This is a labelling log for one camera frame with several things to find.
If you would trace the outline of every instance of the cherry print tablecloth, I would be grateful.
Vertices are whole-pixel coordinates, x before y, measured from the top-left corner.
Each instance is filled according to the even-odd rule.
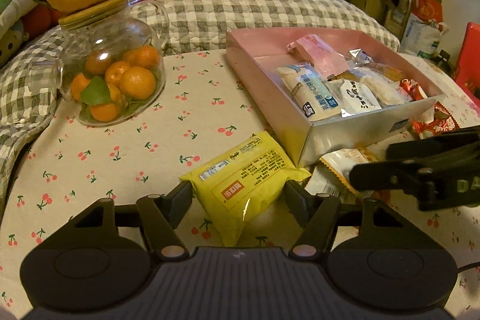
[[[220,50],[166,57],[167,85],[158,101],[114,127],[87,128],[77,121],[73,104],[59,104],[54,120],[20,163],[0,227],[0,302],[5,309],[18,318],[30,310],[19,279],[21,261],[71,216],[101,197],[129,204],[147,194],[165,194],[177,185],[178,176],[268,128],[224,56]],[[480,123],[480,111],[452,80],[419,58],[407,59],[447,92],[443,104],[461,126]],[[409,133],[396,135],[371,150],[381,155],[388,142],[409,138]],[[480,209],[422,213],[402,193],[392,194],[390,204],[447,247],[459,265],[480,259],[475,247],[475,242],[480,247]],[[137,230],[120,232],[141,242]],[[289,248],[300,232],[280,199],[245,228],[238,245]],[[355,232],[345,229],[339,240]],[[189,250],[221,245],[196,200],[177,234]],[[459,277],[447,306],[453,314],[480,307],[479,281],[480,270]]]

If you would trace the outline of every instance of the cardboard box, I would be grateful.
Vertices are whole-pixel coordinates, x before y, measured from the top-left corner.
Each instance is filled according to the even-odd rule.
[[[318,34],[337,52],[362,48],[375,61],[396,67],[415,79],[429,98],[347,118],[311,122],[291,99],[277,67],[302,63],[287,44],[307,34]],[[358,148],[407,129],[430,109],[442,91],[412,64],[361,31],[334,28],[236,29],[226,35],[227,62],[237,73],[297,167],[318,161],[325,153]]]

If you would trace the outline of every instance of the pink snack wrapper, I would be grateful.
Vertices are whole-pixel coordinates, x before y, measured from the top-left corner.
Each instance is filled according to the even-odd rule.
[[[309,34],[288,44],[287,49],[290,52],[297,51],[306,62],[313,65],[323,80],[340,75],[349,69],[345,57],[316,34]]]

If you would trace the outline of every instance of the orange fruit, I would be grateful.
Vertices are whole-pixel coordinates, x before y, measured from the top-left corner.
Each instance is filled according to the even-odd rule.
[[[113,56],[108,50],[93,51],[85,62],[85,69],[92,75],[103,75],[112,61]]]
[[[108,83],[107,86],[109,86],[112,102],[90,105],[88,107],[92,117],[101,122],[114,120],[120,114],[120,110],[122,110],[123,107],[123,97],[120,90],[110,83]]]
[[[123,73],[130,68],[130,63],[124,60],[114,62],[105,71],[105,82],[118,86]]]
[[[83,73],[77,74],[71,81],[70,94],[78,103],[82,103],[80,93],[89,83],[90,79],[87,79]]]
[[[126,61],[127,63],[130,63],[130,65],[134,65],[133,63],[135,63],[135,58],[136,58],[136,55],[137,55],[137,50],[136,49],[133,49],[131,51],[126,51],[123,56],[122,56],[122,60],[123,61]]]
[[[160,62],[161,55],[158,50],[151,46],[145,45],[135,51],[135,60],[133,65],[147,68],[150,70],[156,69]]]
[[[148,69],[134,65],[120,78],[119,88],[123,95],[135,100],[146,100],[155,91],[157,80]]]

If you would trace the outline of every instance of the glass jar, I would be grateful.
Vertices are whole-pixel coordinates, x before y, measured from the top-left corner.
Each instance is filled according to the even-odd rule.
[[[142,2],[162,15],[159,33],[130,15]],[[78,120],[91,127],[125,121],[158,98],[165,86],[162,48],[169,34],[160,3],[107,0],[58,22],[64,48],[58,59],[30,63],[30,91],[58,88],[64,99],[78,103]]]

